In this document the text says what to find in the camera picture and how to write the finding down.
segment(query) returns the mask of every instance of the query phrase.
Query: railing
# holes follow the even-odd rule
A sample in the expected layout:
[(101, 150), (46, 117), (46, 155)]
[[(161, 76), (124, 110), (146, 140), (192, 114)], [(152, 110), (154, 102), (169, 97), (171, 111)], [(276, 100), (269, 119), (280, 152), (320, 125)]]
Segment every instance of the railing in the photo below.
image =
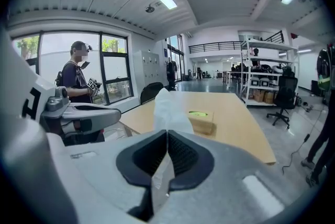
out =
[(279, 31), (279, 32), (275, 33), (274, 35), (268, 37), (268, 38), (265, 39), (264, 41), (268, 41), (268, 42), (276, 42), (276, 43), (284, 43), (283, 32), (282, 32), (282, 31)]
[(206, 51), (217, 51), (217, 50), (235, 50), (241, 49), (241, 42), (231, 41), (231, 42), (211, 42), (197, 44), (195, 46), (189, 46), (189, 53), (199, 53)]

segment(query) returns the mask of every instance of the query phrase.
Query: chair backrest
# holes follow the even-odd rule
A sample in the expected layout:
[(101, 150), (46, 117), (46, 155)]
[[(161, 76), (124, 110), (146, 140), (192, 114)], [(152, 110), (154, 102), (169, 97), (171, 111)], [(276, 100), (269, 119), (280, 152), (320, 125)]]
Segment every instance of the chair backrest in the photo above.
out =
[(298, 79), (295, 77), (280, 76), (278, 82), (279, 91), (276, 99), (284, 103), (294, 103), (297, 84)]
[(152, 99), (154, 99), (158, 92), (163, 88), (163, 84), (162, 83), (151, 83), (148, 84), (141, 93), (141, 97), (140, 97), (140, 103), (141, 105), (144, 104), (145, 102), (148, 102)]

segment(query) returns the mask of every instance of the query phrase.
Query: white tissue paper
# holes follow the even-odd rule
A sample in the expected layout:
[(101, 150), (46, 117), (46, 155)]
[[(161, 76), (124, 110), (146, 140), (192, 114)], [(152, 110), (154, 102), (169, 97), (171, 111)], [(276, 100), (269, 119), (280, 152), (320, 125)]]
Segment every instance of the white tissue paper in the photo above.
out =
[[(153, 112), (153, 127), (155, 131), (175, 130), (192, 133), (192, 124), (186, 113), (173, 100), (171, 94), (165, 89), (161, 89), (155, 98), (155, 109)], [(174, 169), (172, 160), (166, 153), (161, 164), (152, 177), (151, 195), (154, 214), (169, 198), (169, 182), (174, 179)]]

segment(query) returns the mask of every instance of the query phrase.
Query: white metal shelving rack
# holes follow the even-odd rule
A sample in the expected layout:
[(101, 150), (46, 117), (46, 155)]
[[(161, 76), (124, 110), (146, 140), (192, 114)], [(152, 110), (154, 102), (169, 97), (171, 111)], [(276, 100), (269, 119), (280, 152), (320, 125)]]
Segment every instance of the white metal shelving rack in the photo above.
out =
[[(266, 48), (266, 49), (273, 49), (277, 51), (285, 51), (286, 52), (286, 59), (285, 58), (267, 58), (267, 57), (256, 57), (250, 54), (250, 48)], [(275, 106), (274, 104), (267, 104), (265, 102), (257, 102), (253, 99), (248, 99), (250, 89), (263, 89), (263, 90), (272, 90), (278, 91), (279, 87), (264, 87), (264, 86), (252, 86), (250, 85), (250, 78), (253, 75), (267, 75), (266, 73), (261, 72), (251, 72), (252, 60), (256, 61), (269, 61), (275, 63), (283, 63), (287, 65), (291, 65), (292, 70), (294, 71), (294, 64), (299, 64), (299, 56), (297, 54), (297, 48), (289, 46), (283, 43), (275, 43), (275, 42), (268, 42), (268, 41), (258, 41), (255, 39), (246, 40), (241, 43), (241, 66), (243, 67), (243, 62), (245, 61), (245, 65), (249, 67), (248, 72), (243, 72), (241, 74), (241, 81), (243, 82), (243, 75), (247, 74), (246, 84), (241, 87), (240, 98), (244, 101), (245, 105), (251, 106)], [(282, 76), (281, 74), (271, 73), (270, 76), (275, 77), (273, 81), (278, 83), (279, 77)], [(243, 92), (247, 91), (246, 97), (243, 97)]]

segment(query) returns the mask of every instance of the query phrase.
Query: sneaker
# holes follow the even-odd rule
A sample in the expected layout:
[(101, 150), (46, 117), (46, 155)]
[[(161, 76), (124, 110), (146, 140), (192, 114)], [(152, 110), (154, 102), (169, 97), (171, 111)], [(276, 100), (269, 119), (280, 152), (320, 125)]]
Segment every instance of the sneaker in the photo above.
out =
[(309, 185), (309, 187), (314, 187), (316, 185), (319, 185), (319, 179), (318, 178), (314, 178), (312, 176), (312, 173), (308, 176), (306, 176), (306, 182)]
[(307, 158), (306, 158), (306, 159), (303, 159), (303, 160), (301, 161), (301, 165), (302, 165), (303, 167), (308, 167), (309, 169), (314, 169), (314, 167), (315, 167), (314, 162), (308, 162), (308, 161), (307, 161)]

